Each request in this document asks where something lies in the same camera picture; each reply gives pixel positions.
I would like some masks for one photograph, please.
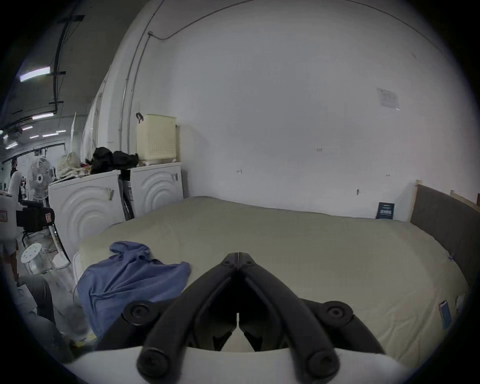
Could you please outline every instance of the mattress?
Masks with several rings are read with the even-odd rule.
[[[377,337],[387,355],[415,367],[438,346],[439,304],[456,318],[468,285],[447,251],[411,223],[261,208],[193,197],[116,224],[80,245],[77,276],[128,240],[163,263],[192,265],[189,284],[231,252],[247,252],[297,296],[339,300]]]

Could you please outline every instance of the ceiling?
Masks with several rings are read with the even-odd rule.
[[[59,71],[65,75],[58,77],[58,112],[51,118],[28,120],[20,126],[33,125],[33,128],[21,131],[16,139],[19,143],[14,149],[0,147],[0,158],[7,158],[21,152],[22,147],[33,142],[41,146],[42,141],[51,141],[52,137],[42,138],[42,134],[66,130],[62,135],[70,135],[73,116],[77,113],[75,130],[81,132],[90,103],[107,74],[117,48],[131,22],[147,3],[147,0],[83,0],[75,10],[75,15],[84,15],[82,21],[72,22],[65,34],[60,52]],[[73,5],[61,14],[68,16]],[[24,83],[18,80],[20,74],[36,68],[51,65],[53,71],[55,52],[64,23],[54,22],[37,41],[34,48],[25,57],[0,117],[0,127],[31,116],[51,111],[54,105],[53,76],[40,76]]]

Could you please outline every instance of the black clothes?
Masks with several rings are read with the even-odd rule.
[[[138,164],[138,155],[128,155],[122,151],[111,152],[108,148],[99,147],[93,153],[92,174],[110,172],[114,169],[130,169]]]

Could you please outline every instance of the wooden plank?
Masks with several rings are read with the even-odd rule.
[[[415,187],[413,190],[413,196],[412,196],[412,201],[410,204],[410,214],[408,215],[408,221],[412,219],[412,214],[413,214],[413,207],[415,206],[415,200],[417,199],[417,190],[418,190],[418,185],[423,185],[422,180],[415,180]]]
[[[470,201],[469,199],[466,199],[465,197],[460,196],[458,193],[455,193],[454,190],[450,191],[450,196],[455,197],[457,200],[460,200],[461,202],[465,203],[466,205],[480,212],[480,206],[476,205],[473,201]]]

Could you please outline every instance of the fabric pile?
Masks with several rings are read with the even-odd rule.
[[[86,176],[90,174],[90,171],[82,167],[80,159],[75,152],[70,152],[58,160],[56,174],[59,179],[64,179],[70,176]]]
[[[92,166],[92,174],[110,172],[114,169],[130,169],[138,164],[138,155],[128,155],[122,151],[112,153],[108,148],[99,147],[93,153],[92,161],[88,161]]]
[[[127,304],[177,297],[187,285],[190,264],[150,260],[143,244],[117,241],[115,255],[88,267],[78,281],[78,297],[95,335],[101,338]]]

